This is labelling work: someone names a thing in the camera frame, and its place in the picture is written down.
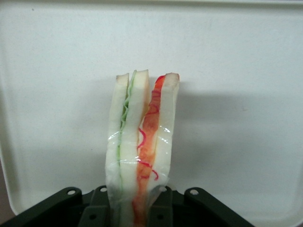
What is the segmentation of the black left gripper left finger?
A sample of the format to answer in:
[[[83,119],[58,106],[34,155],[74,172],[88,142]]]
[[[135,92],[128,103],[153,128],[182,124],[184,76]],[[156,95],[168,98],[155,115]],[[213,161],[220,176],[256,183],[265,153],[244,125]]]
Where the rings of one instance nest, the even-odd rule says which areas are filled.
[[[107,187],[87,194],[64,188],[1,224],[2,227],[110,227]]]

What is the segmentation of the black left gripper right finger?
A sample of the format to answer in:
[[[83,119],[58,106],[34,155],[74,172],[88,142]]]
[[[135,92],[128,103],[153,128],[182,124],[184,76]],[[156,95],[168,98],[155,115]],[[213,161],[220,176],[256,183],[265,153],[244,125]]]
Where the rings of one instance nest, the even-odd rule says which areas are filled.
[[[148,227],[253,226],[202,188],[189,188],[184,194],[167,186],[158,191],[159,197],[149,210]]]

